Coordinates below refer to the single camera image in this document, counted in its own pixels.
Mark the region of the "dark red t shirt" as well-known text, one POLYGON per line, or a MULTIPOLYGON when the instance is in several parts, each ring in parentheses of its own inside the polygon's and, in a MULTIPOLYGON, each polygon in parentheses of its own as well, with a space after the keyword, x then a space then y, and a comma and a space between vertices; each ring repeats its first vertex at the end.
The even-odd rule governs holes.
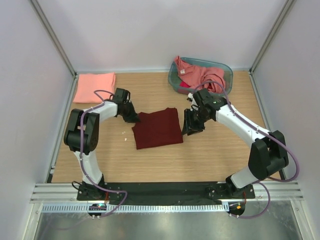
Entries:
POLYGON ((164 110, 138 114, 140 121, 133 127, 136 149, 147 149, 183 143, 178 110, 164 110))

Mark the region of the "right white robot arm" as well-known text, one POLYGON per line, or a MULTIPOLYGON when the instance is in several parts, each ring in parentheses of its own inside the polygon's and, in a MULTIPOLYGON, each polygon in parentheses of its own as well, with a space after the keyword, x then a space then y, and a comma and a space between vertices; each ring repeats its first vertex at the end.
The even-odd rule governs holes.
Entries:
POLYGON ((193 135, 205 130, 205 123, 213 120, 232 130, 250 148, 248 163, 225 180, 225 192, 237 198, 258 181, 271 177, 289 164, 285 137, 271 132, 236 110, 227 97, 216 98, 206 89, 189 93, 190 108, 184 110, 182 134, 193 135))

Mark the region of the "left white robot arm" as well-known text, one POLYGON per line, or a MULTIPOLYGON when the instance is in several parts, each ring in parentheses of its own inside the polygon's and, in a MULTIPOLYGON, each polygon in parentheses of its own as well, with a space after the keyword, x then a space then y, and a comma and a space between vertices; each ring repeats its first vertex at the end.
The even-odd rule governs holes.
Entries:
POLYGON ((140 121, 131 101, 129 90, 117 88, 115 93, 98 89, 93 93, 101 103, 87 109, 73 109, 70 112, 63 142, 76 156, 82 172, 78 199, 101 200, 106 193, 113 193, 105 187, 96 148, 99 142, 100 124, 110 118, 121 116, 126 123, 140 121))

